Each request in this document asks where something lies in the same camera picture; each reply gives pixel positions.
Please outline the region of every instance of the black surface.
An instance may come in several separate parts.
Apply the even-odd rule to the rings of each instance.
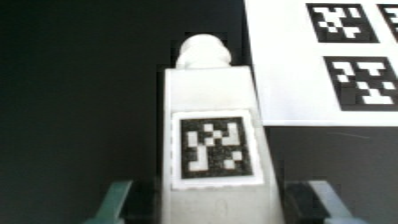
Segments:
[[[201,32],[251,61],[242,10],[242,0],[0,2],[0,223],[82,223],[110,182],[153,181],[162,69]],[[394,223],[398,129],[268,134],[279,177],[325,178],[354,214]]]
[[[279,181],[327,180],[355,217],[398,220],[398,128],[267,128]]]

